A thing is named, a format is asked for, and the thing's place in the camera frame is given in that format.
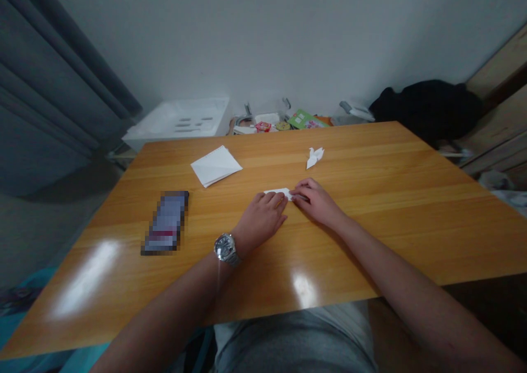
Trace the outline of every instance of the white storage box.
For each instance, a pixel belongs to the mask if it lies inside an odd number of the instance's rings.
[[[148,142],[226,135],[231,110],[229,98],[165,101],[122,140],[139,152]]]

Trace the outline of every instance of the green book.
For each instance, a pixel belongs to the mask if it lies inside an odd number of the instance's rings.
[[[314,129],[317,127],[329,127],[327,123],[316,119],[314,116],[304,110],[297,110],[295,114],[289,118],[288,122],[297,129]]]

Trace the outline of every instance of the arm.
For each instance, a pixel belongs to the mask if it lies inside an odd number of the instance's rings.
[[[241,259],[282,226],[287,219],[282,215],[286,204],[283,193],[259,193],[254,197],[231,232]],[[90,372],[162,371],[183,350],[234,270],[211,251],[141,310],[112,341]]]
[[[301,181],[293,201],[330,227],[379,287],[399,317],[450,368],[477,372],[524,372],[526,366],[476,318],[397,253],[349,218],[313,179]]]

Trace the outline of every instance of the phone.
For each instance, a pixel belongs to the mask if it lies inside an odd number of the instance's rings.
[[[165,255],[179,249],[188,212],[188,196],[188,191],[170,191],[161,197],[141,246],[141,255]]]

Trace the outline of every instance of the black cloth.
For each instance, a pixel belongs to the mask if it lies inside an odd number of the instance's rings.
[[[376,122],[399,121],[431,147],[463,137],[483,115],[483,103],[465,84],[422,81],[401,93],[386,88],[369,110]]]

